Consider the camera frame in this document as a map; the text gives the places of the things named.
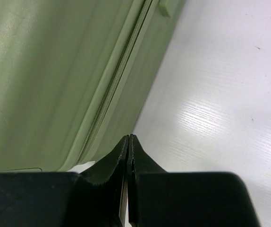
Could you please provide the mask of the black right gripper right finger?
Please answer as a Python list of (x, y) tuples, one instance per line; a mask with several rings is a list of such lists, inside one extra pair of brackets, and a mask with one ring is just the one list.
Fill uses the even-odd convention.
[(231, 172), (167, 172), (129, 137), (128, 221), (134, 227), (258, 227), (246, 185)]

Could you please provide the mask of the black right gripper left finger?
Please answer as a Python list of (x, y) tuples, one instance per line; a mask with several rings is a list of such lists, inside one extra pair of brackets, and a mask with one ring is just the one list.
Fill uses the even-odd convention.
[(128, 144), (81, 173), (0, 173), (0, 227), (122, 226)]

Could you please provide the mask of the green suitcase blue lining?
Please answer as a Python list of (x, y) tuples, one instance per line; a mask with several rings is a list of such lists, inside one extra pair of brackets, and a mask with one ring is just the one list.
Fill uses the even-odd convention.
[(183, 0), (0, 0), (0, 172), (97, 161), (136, 124)]

